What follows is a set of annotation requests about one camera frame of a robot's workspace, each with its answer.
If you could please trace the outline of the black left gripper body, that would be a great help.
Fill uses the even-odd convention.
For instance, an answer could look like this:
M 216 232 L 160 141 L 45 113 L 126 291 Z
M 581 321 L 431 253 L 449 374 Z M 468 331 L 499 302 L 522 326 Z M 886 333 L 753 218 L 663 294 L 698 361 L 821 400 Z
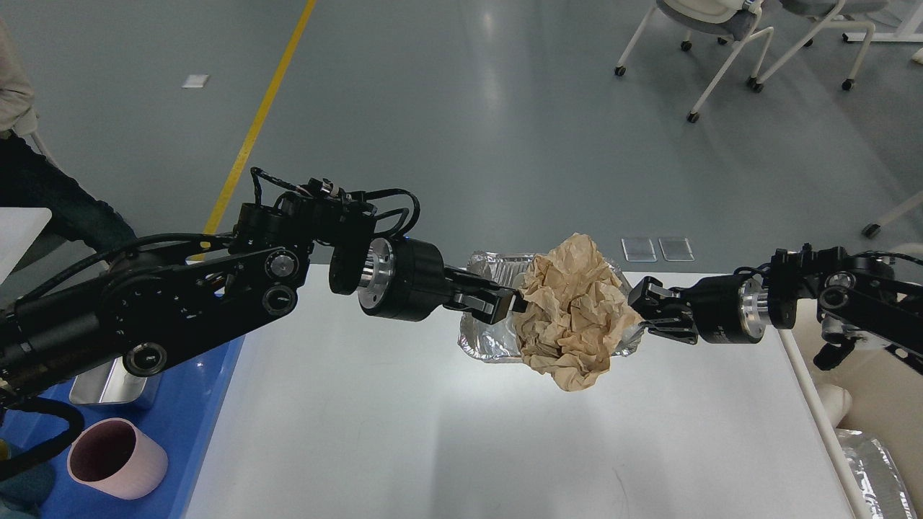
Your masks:
M 408 237 L 370 244 L 357 298 L 367 316 L 422 321 L 451 302 L 453 289 L 443 257 L 434 245 Z

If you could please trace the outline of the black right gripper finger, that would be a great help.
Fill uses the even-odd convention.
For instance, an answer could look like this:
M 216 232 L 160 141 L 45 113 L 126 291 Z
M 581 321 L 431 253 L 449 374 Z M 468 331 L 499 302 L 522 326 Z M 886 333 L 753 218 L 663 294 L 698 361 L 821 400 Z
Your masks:
M 642 327 L 650 334 L 682 344 L 695 345 L 699 342 L 699 333 L 690 311 L 647 316 L 642 321 Z
M 666 287 L 655 277 L 643 277 L 627 296 L 639 315 L 692 315 L 684 287 Z

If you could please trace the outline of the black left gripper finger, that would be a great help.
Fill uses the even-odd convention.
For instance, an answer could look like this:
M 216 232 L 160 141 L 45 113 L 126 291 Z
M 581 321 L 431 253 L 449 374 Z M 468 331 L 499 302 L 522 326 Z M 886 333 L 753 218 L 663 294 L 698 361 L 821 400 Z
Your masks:
M 510 311 L 525 312 L 527 309 L 527 302 L 517 289 L 499 285 L 499 283 L 494 280 L 455 267 L 445 267 L 444 275 L 449 283 L 449 299 L 451 299 L 455 293 L 508 291 L 510 292 Z
M 468 313 L 476 321 L 494 325 L 503 321 L 510 312 L 510 292 L 455 293 L 444 306 L 449 310 Z

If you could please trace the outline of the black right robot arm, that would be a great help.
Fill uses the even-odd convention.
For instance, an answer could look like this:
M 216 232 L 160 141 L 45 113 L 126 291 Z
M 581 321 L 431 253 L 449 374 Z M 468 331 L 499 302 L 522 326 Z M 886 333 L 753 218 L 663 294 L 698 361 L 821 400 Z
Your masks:
M 761 266 L 705 277 L 689 287 L 666 287 L 647 276 L 627 301 L 647 332 L 695 345 L 757 344 L 769 327 L 793 329 L 798 303 L 813 300 L 823 339 L 815 367 L 830 371 L 867 345 L 919 373 L 921 285 L 898 280 L 891 260 L 921 263 L 889 251 L 852 255 L 841 247 L 804 245 L 798 251 L 778 249 Z

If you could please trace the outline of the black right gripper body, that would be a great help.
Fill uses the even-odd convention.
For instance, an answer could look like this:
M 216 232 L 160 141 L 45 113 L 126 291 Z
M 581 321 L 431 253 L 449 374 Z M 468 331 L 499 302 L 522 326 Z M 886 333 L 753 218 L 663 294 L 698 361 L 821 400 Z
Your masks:
M 768 291 L 749 275 L 703 278 L 685 290 L 699 337 L 709 344 L 758 344 L 770 322 Z

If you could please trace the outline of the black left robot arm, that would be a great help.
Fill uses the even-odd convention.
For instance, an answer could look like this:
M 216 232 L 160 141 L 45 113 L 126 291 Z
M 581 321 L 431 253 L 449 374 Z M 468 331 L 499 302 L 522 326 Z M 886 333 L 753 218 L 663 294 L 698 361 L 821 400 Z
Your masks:
M 332 247 L 329 287 L 367 316 L 418 322 L 437 308 L 495 324 L 525 312 L 518 290 L 443 262 L 408 236 L 419 200 L 380 213 L 401 188 L 295 185 L 251 168 L 255 199 L 225 234 L 153 234 L 62 270 L 2 310 L 2 409 L 65 420 L 55 437 L 2 462 L 11 479 L 69 447 L 85 424 L 43 392 L 121 358 L 155 376 L 293 312 L 314 246 Z

